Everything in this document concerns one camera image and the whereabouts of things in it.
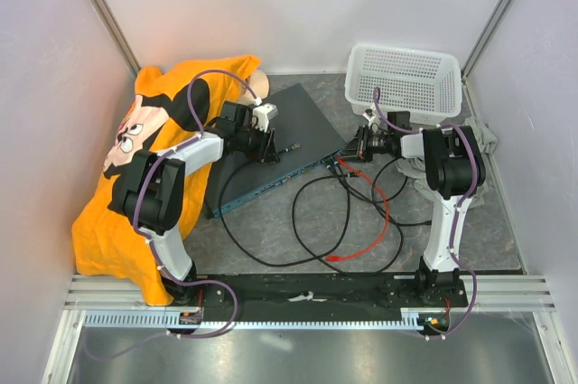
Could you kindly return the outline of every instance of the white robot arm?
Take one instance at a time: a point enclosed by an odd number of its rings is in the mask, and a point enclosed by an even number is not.
[[[118,185],[110,209],[132,221],[143,179],[154,161],[165,155],[148,184],[138,216],[138,228],[148,237],[147,243],[153,243],[156,258],[163,263],[158,268],[161,273],[168,272],[181,281],[196,276],[177,224],[182,212],[184,180],[203,165],[235,151],[261,163],[278,162],[274,131],[269,127],[276,115],[277,107],[273,104],[251,108],[226,102],[220,116],[190,140],[157,153],[143,150],[135,154],[132,170]]]
[[[476,187],[484,183],[486,176],[475,136],[469,126],[459,126],[459,131],[454,127],[437,127],[411,134],[408,112],[390,112],[387,116],[392,126],[380,128],[375,107],[368,109],[364,115],[368,125],[359,127],[342,158],[367,162],[373,154],[391,154],[396,158],[424,159],[434,203],[430,238],[418,269],[420,285],[423,291],[432,287],[440,289],[441,285],[455,288],[459,269],[454,257],[459,255],[461,231],[472,201],[472,197],[464,198],[464,195],[474,178],[463,137],[475,161]]]

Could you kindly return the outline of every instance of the cartoon face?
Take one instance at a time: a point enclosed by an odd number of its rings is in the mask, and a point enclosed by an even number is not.
[[[118,167],[128,164],[136,151],[148,149],[152,142],[146,147],[145,141],[167,120],[169,120],[169,114],[164,108],[144,107],[143,96],[136,95],[135,104],[117,130],[115,144],[105,159],[104,171],[106,172],[111,165]]]
[[[166,94],[146,97],[135,96],[135,103],[120,124],[115,144],[108,152],[104,163],[104,175],[110,179],[121,174],[133,155],[141,149],[150,149],[163,125],[172,119],[182,130],[198,131],[187,99],[188,84],[179,90],[173,99]],[[207,121],[210,107],[209,85],[203,79],[196,80],[191,87],[191,103],[202,123]]]

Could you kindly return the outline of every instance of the gray floor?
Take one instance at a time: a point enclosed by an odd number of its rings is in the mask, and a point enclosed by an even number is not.
[[[353,114],[344,97],[344,74],[291,75],[271,77],[272,93],[296,83],[301,83],[330,120],[340,135],[349,141],[364,119]],[[462,123],[470,115],[464,101],[462,112],[455,118]],[[356,164],[373,177],[390,158],[381,155],[370,164]],[[283,263],[307,255],[296,242],[291,227],[291,204],[297,190],[312,178],[325,175],[323,168],[315,169],[284,186],[232,211],[227,215],[231,230],[239,242],[262,259]],[[361,179],[354,179],[361,190],[367,190]],[[378,184],[386,195],[395,192],[403,176],[395,168],[388,169]],[[519,269],[520,261],[515,242],[508,226],[506,214],[496,192],[491,176],[486,204],[468,211],[461,242],[461,258],[477,270]],[[336,181],[322,181],[308,189],[300,199],[297,211],[298,229],[302,238],[316,252],[323,252],[336,242],[345,215],[345,192]],[[414,190],[409,183],[406,190],[391,204],[392,214],[398,221],[417,222],[429,220],[433,205]],[[340,254],[358,251],[378,236],[383,220],[367,204],[352,202],[350,227]],[[412,271],[417,268],[429,237],[429,227],[404,228],[406,244],[393,271]],[[369,271],[383,267],[393,256],[399,241],[391,227],[384,241],[366,256],[338,264],[349,271]],[[201,216],[185,247],[201,273],[259,273],[259,272],[320,272],[329,271],[318,262],[289,268],[263,267],[247,258],[230,241],[219,220]]]
[[[92,354],[107,356],[161,331],[83,336]],[[162,337],[112,361],[82,352],[75,362],[79,375],[69,382],[82,384],[553,383],[527,314],[475,314],[445,342],[401,332],[245,330],[201,341]]]

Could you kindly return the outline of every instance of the orange t-shirt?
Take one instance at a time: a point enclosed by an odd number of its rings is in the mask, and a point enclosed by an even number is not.
[[[135,103],[126,113],[113,147],[105,160],[97,189],[72,226],[76,266],[82,275],[130,278],[141,289],[149,305],[172,301],[161,282],[151,249],[137,235],[126,216],[111,211],[115,182],[139,149],[158,151],[179,144],[198,130],[187,104],[191,79],[208,69],[229,70],[246,80],[260,60],[251,55],[219,61],[186,61],[162,74],[143,68],[136,77]],[[225,101],[236,101],[239,83],[221,73],[208,73],[191,88],[192,104],[203,124],[219,115]],[[191,233],[209,179],[210,165],[190,175],[184,184],[179,231]]]

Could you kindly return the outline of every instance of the cable connector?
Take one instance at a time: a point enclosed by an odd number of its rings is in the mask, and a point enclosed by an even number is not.
[[[295,149],[299,149],[301,147],[300,143],[293,143],[290,146],[287,146],[283,151],[281,151],[279,154],[286,154],[287,152],[291,152],[294,151]]]

